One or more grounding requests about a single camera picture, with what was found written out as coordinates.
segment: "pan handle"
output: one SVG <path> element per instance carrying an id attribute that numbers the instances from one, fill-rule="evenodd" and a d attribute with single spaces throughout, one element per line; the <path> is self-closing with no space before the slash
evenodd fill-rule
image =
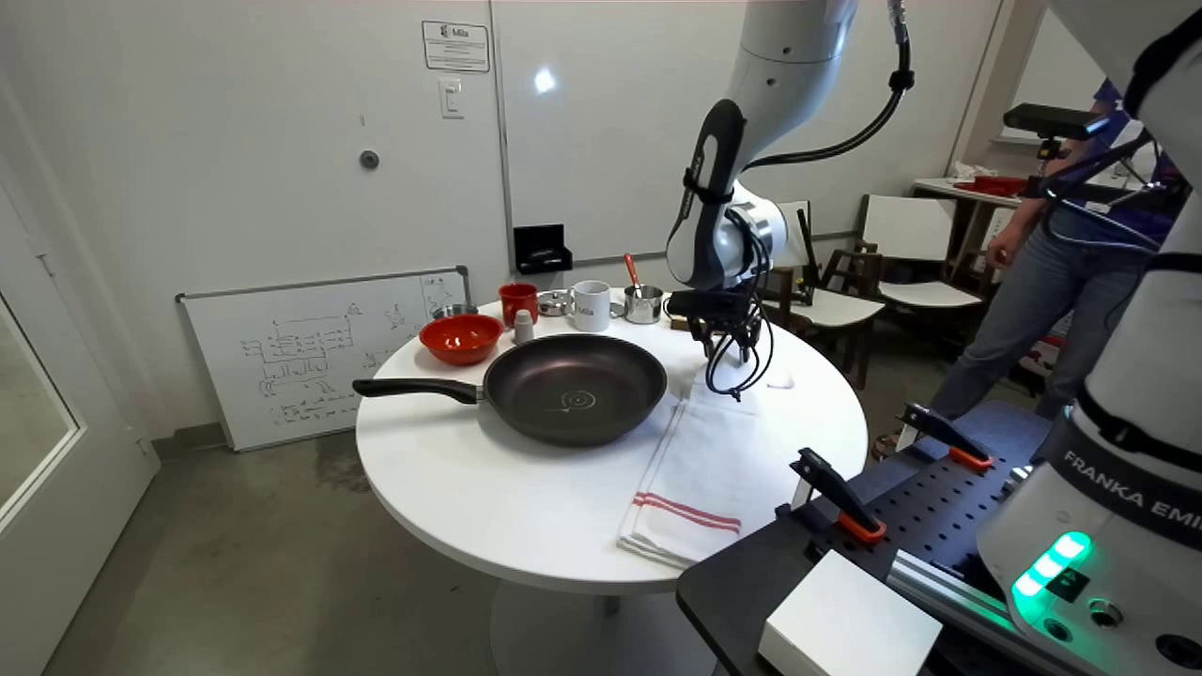
<path id="1" fill-rule="evenodd" d="M 479 385 L 457 384 L 457 380 L 352 380 L 349 384 L 365 397 L 388 397 L 388 394 L 448 394 L 453 402 L 479 402 Z"/>

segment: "green light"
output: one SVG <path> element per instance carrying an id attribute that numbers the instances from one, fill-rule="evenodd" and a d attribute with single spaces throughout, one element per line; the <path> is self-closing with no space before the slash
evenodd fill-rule
<path id="1" fill-rule="evenodd" d="M 1031 569 L 1046 582 L 1063 569 L 1063 562 L 1055 562 L 1050 556 L 1039 556 Z"/>
<path id="2" fill-rule="evenodd" d="M 1045 587 L 1039 587 L 1031 573 L 1023 573 L 1023 578 L 1015 582 L 1015 590 L 1019 590 L 1023 598 L 1036 598 Z"/>
<path id="3" fill-rule="evenodd" d="M 1050 544 L 1050 553 L 1058 553 L 1063 558 L 1086 558 L 1090 547 L 1094 547 L 1094 541 L 1083 531 L 1069 531 Z"/>

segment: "black frying pan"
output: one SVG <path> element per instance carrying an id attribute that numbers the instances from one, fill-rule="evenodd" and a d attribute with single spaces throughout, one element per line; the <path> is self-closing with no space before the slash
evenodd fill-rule
<path id="1" fill-rule="evenodd" d="M 642 345 L 604 335 L 556 335 L 514 345 L 484 373 L 484 385 L 457 380 L 352 380 L 365 397 L 448 394 L 489 402 L 514 431 L 558 446 L 602 446 L 647 419 L 668 377 Z"/>

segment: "bottle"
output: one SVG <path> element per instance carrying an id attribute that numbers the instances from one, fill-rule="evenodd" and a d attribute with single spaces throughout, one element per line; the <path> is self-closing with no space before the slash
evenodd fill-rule
<path id="1" fill-rule="evenodd" d="M 528 308 L 518 308 L 518 317 L 514 317 L 514 345 L 526 345 L 526 343 L 534 343 L 534 317 L 528 317 Z"/>

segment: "sticker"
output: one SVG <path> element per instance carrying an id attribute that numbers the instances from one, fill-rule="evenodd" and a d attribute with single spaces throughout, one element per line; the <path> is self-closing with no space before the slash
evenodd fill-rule
<path id="1" fill-rule="evenodd" d="M 472 21 L 419 21 L 427 71 L 489 71 L 489 25 Z"/>

